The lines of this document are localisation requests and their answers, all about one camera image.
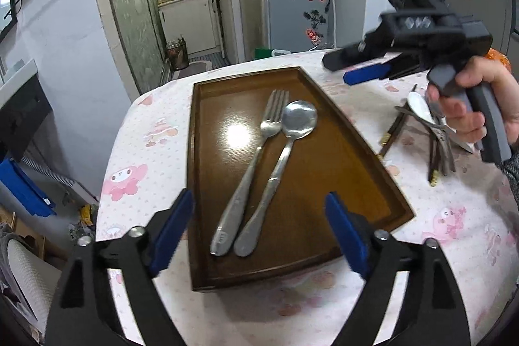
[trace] gray hose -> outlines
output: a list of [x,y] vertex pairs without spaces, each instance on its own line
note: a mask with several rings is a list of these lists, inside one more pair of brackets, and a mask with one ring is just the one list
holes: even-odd
[[58,173],[53,172],[47,167],[44,167],[40,165],[36,160],[31,159],[30,157],[27,157],[24,155],[22,157],[22,163],[30,167],[31,169],[34,169],[38,173],[41,173],[42,175],[47,176],[50,179],[53,179],[55,181],[58,181],[59,183],[64,184],[65,186],[70,186],[74,184],[74,181],[67,178],[67,176],[59,175]]

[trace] wooden tray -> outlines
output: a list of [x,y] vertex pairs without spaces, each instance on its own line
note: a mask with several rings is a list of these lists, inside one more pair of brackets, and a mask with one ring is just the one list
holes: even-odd
[[[295,141],[256,250],[245,258],[232,249],[214,257],[209,253],[212,236],[260,142],[261,118],[274,89],[289,90],[290,101],[312,102],[317,127]],[[285,140],[281,133],[266,142],[242,227],[260,201]],[[368,144],[300,68],[195,84],[187,171],[196,201],[188,231],[194,291],[285,275],[339,257],[323,210],[330,191],[337,191],[351,211],[364,214],[375,228],[393,230],[414,216]]]

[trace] human hand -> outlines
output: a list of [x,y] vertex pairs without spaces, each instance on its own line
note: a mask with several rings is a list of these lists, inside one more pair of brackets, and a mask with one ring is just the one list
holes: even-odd
[[[460,87],[470,88],[486,81],[492,86],[503,116],[504,129],[509,144],[519,137],[519,84],[510,72],[497,60],[472,57],[464,70],[456,75]],[[481,112],[467,113],[466,105],[453,97],[440,96],[433,84],[427,87],[429,101],[439,101],[447,118],[447,125],[454,128],[465,142],[477,142],[487,133],[485,116]]]

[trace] fork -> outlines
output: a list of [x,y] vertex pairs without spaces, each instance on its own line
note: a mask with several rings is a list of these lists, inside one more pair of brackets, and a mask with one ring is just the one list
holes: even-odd
[[229,200],[220,218],[218,227],[211,241],[212,255],[225,255],[230,250],[243,219],[248,192],[251,188],[256,164],[263,152],[263,145],[265,145],[268,138],[273,137],[281,131],[281,114],[288,103],[289,92],[274,90],[271,93],[271,97],[269,97],[267,107],[265,108],[263,120],[259,126],[261,143],[256,147],[256,152],[254,153],[251,163],[248,165],[238,188],[234,191],[233,196]]

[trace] pink patterned tablecloth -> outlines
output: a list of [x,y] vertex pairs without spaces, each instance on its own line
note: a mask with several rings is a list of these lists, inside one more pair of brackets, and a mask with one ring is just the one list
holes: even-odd
[[[106,170],[97,239],[122,236],[167,209],[186,186],[187,136],[193,84],[280,67],[302,67],[343,110],[373,150],[390,127],[407,93],[425,75],[347,87],[342,73],[321,66],[322,52],[294,54],[234,65],[172,81],[138,98],[129,109]],[[409,120],[385,159],[388,172],[416,217],[394,232],[422,242],[436,237],[451,263],[465,301],[473,343],[490,329],[519,274],[519,215],[508,181],[478,155],[455,149],[457,172],[435,188],[427,182],[429,139]],[[378,341],[388,338],[406,281],[399,275]],[[124,281],[111,270],[111,284],[125,334],[142,343]],[[362,288],[343,260],[283,279],[211,293],[191,291],[187,241],[156,278],[165,307],[189,346],[329,346]]]

